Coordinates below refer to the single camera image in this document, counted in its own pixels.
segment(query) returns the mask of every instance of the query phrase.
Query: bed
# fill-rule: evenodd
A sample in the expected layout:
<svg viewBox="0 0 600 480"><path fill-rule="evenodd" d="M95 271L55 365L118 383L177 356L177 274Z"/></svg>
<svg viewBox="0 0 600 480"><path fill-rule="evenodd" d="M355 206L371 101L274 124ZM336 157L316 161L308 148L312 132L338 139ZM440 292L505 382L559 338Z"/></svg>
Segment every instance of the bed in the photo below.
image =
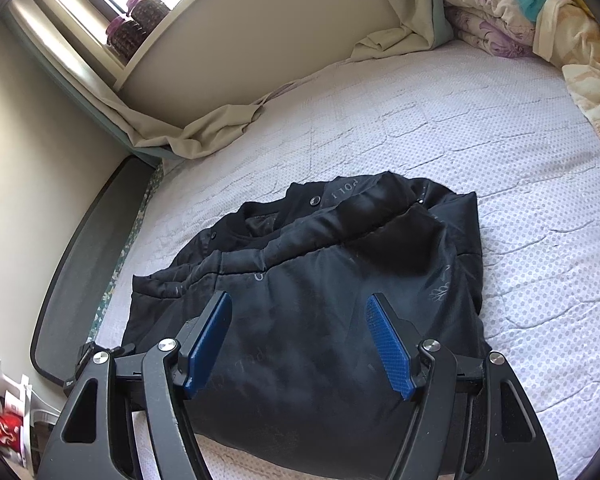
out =
<svg viewBox="0 0 600 480"><path fill-rule="evenodd" d="M561 480L600 447L600 141L559 71L453 41L431 52L338 62L264 107L227 148L168 164L92 329L114 347L131 279L168 266L198 231L291 182L385 170L478 194L488 342L539 415ZM144 476L157 479L136 416ZM299 478L201 439L215 479Z"/></svg>

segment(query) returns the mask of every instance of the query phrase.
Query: silver screw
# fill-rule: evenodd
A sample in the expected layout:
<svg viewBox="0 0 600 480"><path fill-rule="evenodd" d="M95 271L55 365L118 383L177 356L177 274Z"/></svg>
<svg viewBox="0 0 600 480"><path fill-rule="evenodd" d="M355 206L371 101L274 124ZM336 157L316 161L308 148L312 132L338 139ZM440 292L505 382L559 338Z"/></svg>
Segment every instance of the silver screw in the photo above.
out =
<svg viewBox="0 0 600 480"><path fill-rule="evenodd" d="M504 355L502 355L500 352L491 352L489 354L489 361L491 361L495 365L503 365Z"/></svg>
<svg viewBox="0 0 600 480"><path fill-rule="evenodd" d="M424 343L422 343L422 347L427 352L437 352L438 350L440 350L440 343L437 342L435 339L425 339Z"/></svg>
<svg viewBox="0 0 600 480"><path fill-rule="evenodd" d="M106 352L98 352L93 355L93 362L97 365L101 365L102 363L106 363L109 360L109 354Z"/></svg>
<svg viewBox="0 0 600 480"><path fill-rule="evenodd" d="M158 350L162 350L163 352L168 352L176 348L176 340L175 339L163 339L158 343Z"/></svg>

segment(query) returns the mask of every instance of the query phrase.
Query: white bedsheet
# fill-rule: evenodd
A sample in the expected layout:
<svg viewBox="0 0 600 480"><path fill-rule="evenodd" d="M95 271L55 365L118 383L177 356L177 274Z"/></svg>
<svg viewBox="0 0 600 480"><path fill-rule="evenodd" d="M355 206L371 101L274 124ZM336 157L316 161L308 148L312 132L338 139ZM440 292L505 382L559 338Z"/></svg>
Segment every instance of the white bedsheet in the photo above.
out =
<svg viewBox="0 0 600 480"><path fill-rule="evenodd" d="M478 193L487 341L539 414L561 480L600 446L600 141L560 72L464 43L338 64L269 102L246 134L184 162L148 205L97 336L120 343L133 274L171 263L200 229L291 182L392 170ZM145 478L157 479L146 420ZM216 480L304 478L203 441Z"/></svg>

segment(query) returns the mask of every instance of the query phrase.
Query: red package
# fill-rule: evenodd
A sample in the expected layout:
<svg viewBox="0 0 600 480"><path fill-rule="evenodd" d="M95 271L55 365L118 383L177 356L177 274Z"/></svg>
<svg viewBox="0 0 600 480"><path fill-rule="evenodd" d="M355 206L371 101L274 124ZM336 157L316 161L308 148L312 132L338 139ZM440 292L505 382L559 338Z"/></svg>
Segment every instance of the red package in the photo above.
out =
<svg viewBox="0 0 600 480"><path fill-rule="evenodd" d="M0 446L10 447L19 454L21 427L21 416L10 412L4 412L3 415L0 414Z"/></svg>

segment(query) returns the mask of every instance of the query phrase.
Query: mattress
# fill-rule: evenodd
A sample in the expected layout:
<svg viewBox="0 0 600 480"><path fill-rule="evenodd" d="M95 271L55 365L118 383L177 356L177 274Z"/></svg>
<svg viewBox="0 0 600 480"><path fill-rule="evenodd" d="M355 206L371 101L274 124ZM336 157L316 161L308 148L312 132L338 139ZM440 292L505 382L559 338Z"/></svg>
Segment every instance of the mattress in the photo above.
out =
<svg viewBox="0 0 600 480"><path fill-rule="evenodd" d="M561 480L600 446L600 141L540 59L453 41L341 62L266 104L227 148L163 179L144 212L96 341L116 346L131 279L171 263L200 229L291 182L391 170L474 190L484 249L485 336L538 413ZM136 440L158 479L143 414ZM305 478L201 439L216 480Z"/></svg>

